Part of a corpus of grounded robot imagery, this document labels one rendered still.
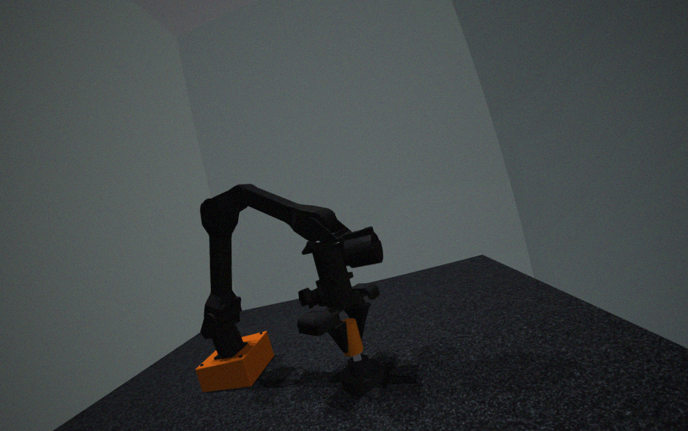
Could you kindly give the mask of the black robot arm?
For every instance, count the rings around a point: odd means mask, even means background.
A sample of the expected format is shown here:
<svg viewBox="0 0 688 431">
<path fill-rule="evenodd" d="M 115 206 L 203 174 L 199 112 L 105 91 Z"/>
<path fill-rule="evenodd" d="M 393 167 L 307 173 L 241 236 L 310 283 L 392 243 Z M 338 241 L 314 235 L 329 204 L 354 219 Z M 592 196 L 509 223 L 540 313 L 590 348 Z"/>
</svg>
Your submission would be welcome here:
<svg viewBox="0 0 688 431">
<path fill-rule="evenodd" d="M 201 335 L 213 340 L 218 354 L 214 360 L 232 358 L 247 345 L 235 325 L 240 322 L 241 297 L 232 291 L 232 232 L 246 207 L 284 221 L 307 239 L 302 255 L 313 254 L 319 276 L 342 272 L 346 266 L 358 268 L 384 261 L 382 244 L 372 226 L 352 232 L 330 208 L 296 204 L 253 184 L 238 184 L 204 200 L 201 223 L 210 241 L 211 293 Z"/>
</svg>

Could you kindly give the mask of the orange cylinder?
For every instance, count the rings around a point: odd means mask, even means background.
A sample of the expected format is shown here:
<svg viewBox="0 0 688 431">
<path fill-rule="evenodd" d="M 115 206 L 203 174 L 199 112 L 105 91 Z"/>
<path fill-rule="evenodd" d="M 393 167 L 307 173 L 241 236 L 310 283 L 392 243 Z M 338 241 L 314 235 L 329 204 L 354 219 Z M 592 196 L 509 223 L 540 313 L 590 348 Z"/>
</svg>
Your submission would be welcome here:
<svg viewBox="0 0 688 431">
<path fill-rule="evenodd" d="M 353 317 L 344 319 L 342 321 L 346 321 L 347 324 L 348 352 L 347 354 L 344 353 L 344 355 L 346 355 L 347 357 L 353 357 L 355 355 L 360 354 L 363 350 L 358 325 L 356 319 Z"/>
</svg>

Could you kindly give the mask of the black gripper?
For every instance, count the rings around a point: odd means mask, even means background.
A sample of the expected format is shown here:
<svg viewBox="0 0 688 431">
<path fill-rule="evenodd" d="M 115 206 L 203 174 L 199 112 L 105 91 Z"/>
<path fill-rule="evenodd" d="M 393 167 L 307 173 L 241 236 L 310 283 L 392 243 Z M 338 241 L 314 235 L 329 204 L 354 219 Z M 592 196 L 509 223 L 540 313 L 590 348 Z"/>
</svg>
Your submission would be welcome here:
<svg viewBox="0 0 688 431">
<path fill-rule="evenodd" d="M 318 275 L 319 276 L 319 275 Z M 351 287 L 350 278 L 354 274 L 342 272 L 319 276 L 316 286 L 321 286 L 327 307 L 324 311 L 312 310 L 298 317 L 298 331 L 303 335 L 321 336 L 328 332 L 343 353 L 348 352 L 347 324 L 340 321 L 340 312 L 345 311 L 349 318 L 356 319 L 359 335 L 362 339 L 365 330 L 366 314 L 370 302 L 365 301 L 365 296 L 371 299 L 380 295 L 378 287 L 373 283 L 358 283 Z"/>
</svg>

